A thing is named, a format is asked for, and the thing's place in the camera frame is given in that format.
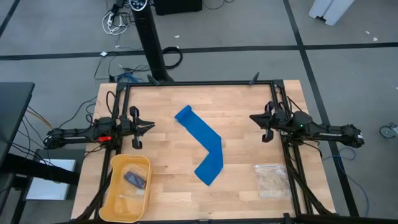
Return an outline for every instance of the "yellow plastic bin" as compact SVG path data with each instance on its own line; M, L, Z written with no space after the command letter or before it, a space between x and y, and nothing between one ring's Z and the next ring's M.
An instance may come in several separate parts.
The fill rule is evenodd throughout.
M145 156L121 154L112 158L111 166L111 184L99 215L108 222L134 223L147 208L152 173L150 162ZM129 171L146 180L144 189L140 190L124 179Z

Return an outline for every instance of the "blue cable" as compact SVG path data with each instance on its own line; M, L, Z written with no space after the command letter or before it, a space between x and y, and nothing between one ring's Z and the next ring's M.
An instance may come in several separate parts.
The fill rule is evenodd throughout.
M340 152L343 151L343 150L345 150L345 149L349 149L349 150L353 153L352 158L343 157L343 156L340 155ZM354 182L354 184L356 184L356 185L362 190L363 194L365 195L365 199L366 199L366 212L365 212L365 217L368 217L368 214L369 214L369 198L368 198L368 195L366 194L366 191L363 189L363 187L362 187L357 181L355 181L352 177L350 177L350 176L343 170L343 168L341 167L341 163L342 163L341 158L346 159L346 160L348 160L348 161L353 161L353 160L355 159L356 153L355 153L354 149L352 149L352 148L350 148L350 147L344 147L344 148L342 148L342 149L340 149L340 150L338 151L338 155L337 155L337 156L328 156L328 157L326 157L326 158L324 158L324 159L322 159L322 160L324 161L324 160L330 159L330 158L332 158L332 157L340 158L340 159L337 160L337 161L338 161L338 167L340 168L340 171L342 171L342 173L344 173L345 176L347 176L347 178L349 178L352 182Z

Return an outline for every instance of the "black metal frame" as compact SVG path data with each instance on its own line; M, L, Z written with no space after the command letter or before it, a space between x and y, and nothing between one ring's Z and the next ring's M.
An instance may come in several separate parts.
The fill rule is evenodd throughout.
M283 80L259 80L253 83L254 85L269 85L271 89L271 94L272 94L272 100L275 103L275 105L278 105L278 96L277 96L277 88L280 91L281 97L282 97L282 102L285 105L285 108L288 108L288 102L287 102L287 96L284 90L283 86ZM200 86L200 85L249 85L248 81L203 81L203 82L162 82L159 83L159 86ZM112 113L112 118L117 117L117 108L119 106L119 101L121 98L122 91L124 91L124 101L123 101L123 109L122 109L122 114L124 115L127 113L127 107L129 103L129 92L130 88L132 87L139 87L139 86L156 86L153 83L118 83L116 87L116 99L114 101L113 105L113 113ZM286 138L281 136L281 141L282 141L282 147L284 151L284 157L285 157L285 163L287 164L288 161L290 161L290 156L289 156L289 143L287 142ZM116 149L106 149L105 152L105 157L103 161L103 169L101 173L101 181L99 183L100 186L104 185L106 182L106 176L108 173L109 169L109 163L110 163L110 157L111 157L111 151L116 150L116 154L121 153L121 144L118 148ZM303 173L303 164L301 161L300 153L298 153L298 149L295 150L295 158L296 158L296 163L297 163L297 172L298 174L302 177L304 184L306 184L305 181L305 175ZM300 209L300 203L299 203L299 196L297 193L297 188L295 184L295 179L292 174L288 174L289 178L289 185L290 185L290 191L292 193L292 203L294 206L294 211L296 216L302 214L301 209ZM304 202L305 202L305 207L307 210L308 214L313 214L312 212L312 206L310 204L310 201L308 197L304 194ZM95 219L99 219L98 211L100 207L102 206L103 200L101 200L101 203L96 207L95 210ZM211 220L212 223L278 223L278 222L283 222L283 218L255 218L255 219L250 219L250 220L244 220L244 219L237 219L237 220ZM182 220L178 221L179 223L192 223L193 221L190 220ZM165 223L177 223L176 221L165 221Z

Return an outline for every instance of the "wooden tabletop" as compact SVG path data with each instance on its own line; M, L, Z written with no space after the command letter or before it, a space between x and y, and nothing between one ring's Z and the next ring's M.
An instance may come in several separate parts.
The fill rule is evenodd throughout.
M110 116L106 92L116 84L102 84L95 107L95 118ZM298 80L286 80L288 96L307 111ZM259 197L254 164L284 165L278 134L269 143L261 142L260 130L250 114L264 112L272 99L269 85L223 86L145 86L133 87L129 106L136 106L140 118L154 121L141 138L143 149L132 148L132 136L123 140L123 154L145 155L152 165L147 211L141 220L197 220L235 218L276 218L289 212L294 216L291 197ZM210 185L205 185L194 170L208 151L181 126L174 116L186 105L222 138L224 168ZM87 150L97 144L89 144ZM334 212L328 182L317 150L300 147L307 183L313 193ZM104 150L87 156L73 206L72 218L79 216L96 194L104 159Z

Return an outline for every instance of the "black pole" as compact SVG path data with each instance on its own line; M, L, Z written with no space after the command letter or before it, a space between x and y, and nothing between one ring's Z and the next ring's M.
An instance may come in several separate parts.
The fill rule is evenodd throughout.
M136 22L139 38L148 60L152 76L157 81L174 81L166 71L162 48L160 47L159 37L157 36L150 4L146 4L146 6L140 11L132 10L132 14Z

